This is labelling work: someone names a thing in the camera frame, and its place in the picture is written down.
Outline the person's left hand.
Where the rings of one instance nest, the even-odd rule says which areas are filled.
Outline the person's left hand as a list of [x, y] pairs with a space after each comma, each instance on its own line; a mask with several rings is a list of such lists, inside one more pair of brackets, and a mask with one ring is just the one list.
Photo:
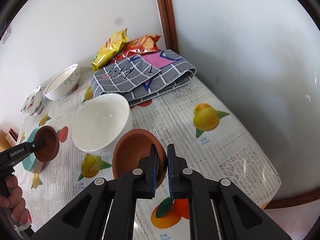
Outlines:
[[22, 197], [23, 191], [18, 185], [16, 176], [8, 176], [6, 185], [11, 193], [8, 198], [1, 195], [1, 207], [12, 209], [11, 216], [13, 220], [19, 222], [20, 225], [25, 225], [30, 221], [30, 213], [26, 208], [25, 199]]

